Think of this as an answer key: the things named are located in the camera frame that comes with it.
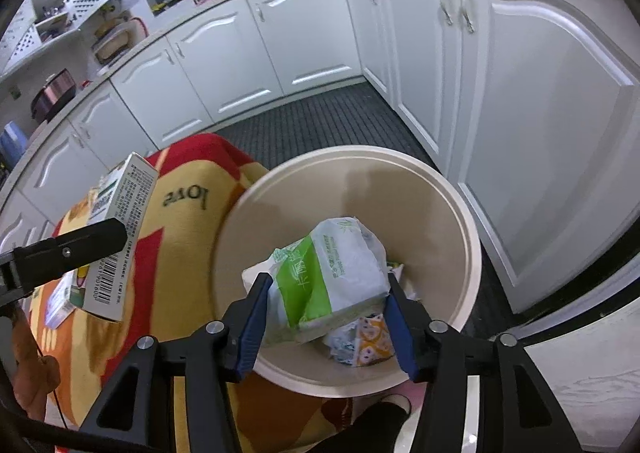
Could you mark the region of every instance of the cardboard box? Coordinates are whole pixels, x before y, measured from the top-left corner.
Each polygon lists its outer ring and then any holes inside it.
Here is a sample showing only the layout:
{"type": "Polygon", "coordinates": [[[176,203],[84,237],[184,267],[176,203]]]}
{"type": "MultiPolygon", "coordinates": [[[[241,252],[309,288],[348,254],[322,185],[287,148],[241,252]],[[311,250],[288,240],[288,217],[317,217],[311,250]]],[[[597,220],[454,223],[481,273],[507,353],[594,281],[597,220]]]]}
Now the cardboard box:
{"type": "Polygon", "coordinates": [[[117,218],[127,227],[127,243],[119,253],[74,271],[69,300],[76,307],[103,319],[122,321],[131,261],[157,180],[156,169],[137,153],[100,180],[86,224],[117,218]]]}

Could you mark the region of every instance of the patterned fabric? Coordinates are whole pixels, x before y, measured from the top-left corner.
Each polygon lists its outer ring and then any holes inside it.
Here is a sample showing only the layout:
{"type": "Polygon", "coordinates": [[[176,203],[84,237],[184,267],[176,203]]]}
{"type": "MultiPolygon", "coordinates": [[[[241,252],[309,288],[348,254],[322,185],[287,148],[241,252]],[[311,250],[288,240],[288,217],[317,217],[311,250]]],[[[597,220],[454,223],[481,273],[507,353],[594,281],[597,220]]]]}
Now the patterned fabric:
{"type": "MultiPolygon", "coordinates": [[[[136,246],[124,321],[102,321],[76,310],[57,330],[50,330],[44,327],[44,311],[57,281],[33,295],[31,329],[43,352],[60,362],[58,398],[74,425],[82,422],[140,336],[177,339],[214,319],[210,260],[218,231],[239,196],[267,173],[215,134],[191,136],[148,161],[158,169],[159,179],[136,246]]],[[[84,226],[88,212],[85,199],[65,215],[55,234],[84,226]]],[[[350,399],[324,401],[292,393],[256,373],[228,387],[244,453],[309,445],[350,422],[350,399]]],[[[183,379],[176,379],[174,403],[178,452],[185,453],[183,379]]]]}

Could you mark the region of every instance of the cooking pot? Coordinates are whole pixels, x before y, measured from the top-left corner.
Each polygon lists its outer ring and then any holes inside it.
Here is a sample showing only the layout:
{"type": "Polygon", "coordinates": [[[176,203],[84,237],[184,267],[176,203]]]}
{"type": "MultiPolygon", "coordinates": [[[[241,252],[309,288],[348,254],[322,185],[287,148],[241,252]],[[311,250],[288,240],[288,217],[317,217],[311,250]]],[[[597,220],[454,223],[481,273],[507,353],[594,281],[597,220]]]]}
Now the cooking pot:
{"type": "Polygon", "coordinates": [[[31,118],[49,122],[66,103],[76,96],[76,82],[66,68],[47,78],[45,85],[31,101],[31,118]]]}

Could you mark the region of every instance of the barcode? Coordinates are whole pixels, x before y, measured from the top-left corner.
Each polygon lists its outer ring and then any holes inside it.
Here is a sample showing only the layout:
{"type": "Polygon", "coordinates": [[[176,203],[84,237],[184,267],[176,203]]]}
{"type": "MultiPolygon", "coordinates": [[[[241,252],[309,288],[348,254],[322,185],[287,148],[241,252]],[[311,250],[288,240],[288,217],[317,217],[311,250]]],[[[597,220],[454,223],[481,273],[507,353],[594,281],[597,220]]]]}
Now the barcode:
{"type": "Polygon", "coordinates": [[[100,303],[111,303],[111,293],[113,292],[113,280],[116,276],[118,265],[118,254],[107,256],[102,262],[102,269],[98,274],[98,285],[95,291],[95,299],[100,303]]]}

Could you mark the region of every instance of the blue gripper pad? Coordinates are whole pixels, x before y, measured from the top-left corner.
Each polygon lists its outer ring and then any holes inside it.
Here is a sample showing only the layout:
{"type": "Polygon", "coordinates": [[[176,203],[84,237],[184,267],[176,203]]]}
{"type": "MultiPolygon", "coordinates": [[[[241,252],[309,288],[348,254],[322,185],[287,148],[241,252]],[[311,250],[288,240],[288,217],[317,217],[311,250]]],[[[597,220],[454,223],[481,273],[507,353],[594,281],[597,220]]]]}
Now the blue gripper pad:
{"type": "Polygon", "coordinates": [[[415,381],[418,376],[418,365],[414,358],[414,339],[404,320],[393,290],[386,298],[385,311],[383,314],[386,327],[389,329],[389,335],[391,335],[391,342],[394,344],[396,350],[396,357],[398,358],[400,368],[409,376],[409,379],[415,381]]]}
{"type": "Polygon", "coordinates": [[[238,337],[238,363],[236,373],[243,378],[248,372],[254,369],[255,358],[258,356],[262,336],[267,324],[267,304],[269,287],[273,279],[267,273],[258,275],[254,285],[251,287],[247,300],[254,300],[251,314],[249,314],[246,325],[238,337]],[[264,277],[264,282],[260,285],[258,280],[264,277]]]}

